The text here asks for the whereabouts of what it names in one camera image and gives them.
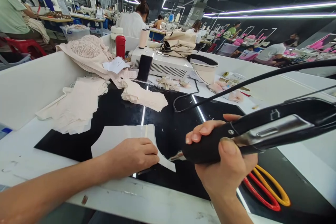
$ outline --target hair bun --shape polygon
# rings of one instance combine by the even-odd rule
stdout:
[[[145,5],[146,4],[146,0],[139,0],[141,5]]]

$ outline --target power cord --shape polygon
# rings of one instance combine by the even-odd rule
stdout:
[[[200,90],[198,89],[198,86],[197,86],[196,79],[193,79],[193,80],[195,81],[195,85],[196,85],[197,92],[190,93],[190,94],[185,94],[185,95],[182,95],[182,96],[177,97],[177,98],[173,101],[173,108],[174,108],[174,111],[175,111],[176,113],[179,113],[179,111],[177,111],[176,108],[175,108],[175,102],[176,102],[178,99],[183,98],[183,97],[187,97],[187,96],[190,96],[190,95],[194,95],[194,94],[200,92]]]
[[[211,96],[201,102],[198,102],[194,105],[191,105],[190,107],[188,108],[185,108],[183,110],[180,110],[180,111],[177,111],[176,108],[175,108],[175,101],[173,103],[173,107],[174,107],[174,110],[176,113],[181,113],[181,112],[184,112],[184,111],[187,111],[187,110],[190,110],[190,109],[193,109],[193,108],[196,108],[198,107],[199,105],[202,105],[208,101],[211,101],[213,99],[216,99],[218,97],[221,97],[223,95],[226,95],[228,93],[231,93],[232,91],[235,91],[239,88],[242,88],[246,85],[249,85],[249,84],[252,84],[254,82],[257,82],[257,81],[261,81],[261,80],[264,80],[264,79],[267,79],[269,77],[273,77],[273,76],[276,76],[276,75],[280,75],[280,74],[285,74],[287,72],[292,72],[292,71],[298,71],[298,70],[302,70],[302,69],[308,69],[308,68],[317,68],[317,67],[331,67],[331,66],[336,66],[336,59],[325,59],[325,60],[321,60],[321,61],[313,61],[313,62],[307,62],[307,63],[302,63],[302,64],[298,64],[298,65],[293,65],[293,66],[286,66],[284,68],[280,68],[278,70],[274,70],[272,72],[268,72],[268,73],[265,73],[265,74],[262,74],[262,75],[259,75],[257,77],[254,77],[252,79],[249,79],[249,80],[246,80],[244,82],[241,82],[239,84],[237,84],[236,86],[233,86],[221,93],[218,93],[218,94],[215,94],[214,96]]]

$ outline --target green shirt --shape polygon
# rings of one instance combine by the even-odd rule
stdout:
[[[26,34],[30,31],[23,20],[26,7],[19,0],[0,0],[0,31],[11,34]]]
[[[236,33],[236,28],[235,27],[231,27],[228,31],[231,32],[231,35],[235,34]]]

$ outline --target red stool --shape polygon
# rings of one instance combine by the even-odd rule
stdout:
[[[33,58],[46,56],[46,52],[35,40],[14,40],[5,38],[12,52],[31,54]]]
[[[210,46],[210,48],[208,49],[207,53],[211,53],[211,52],[213,52],[213,51],[216,49],[216,47],[217,47],[216,44],[212,44],[212,45]]]

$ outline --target black tool handle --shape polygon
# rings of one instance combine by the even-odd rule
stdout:
[[[236,137],[239,134],[235,131],[231,122],[214,128],[208,136],[202,136],[199,143],[186,144],[182,148],[184,157],[195,164],[217,163],[221,160],[218,152],[218,144],[222,137]]]

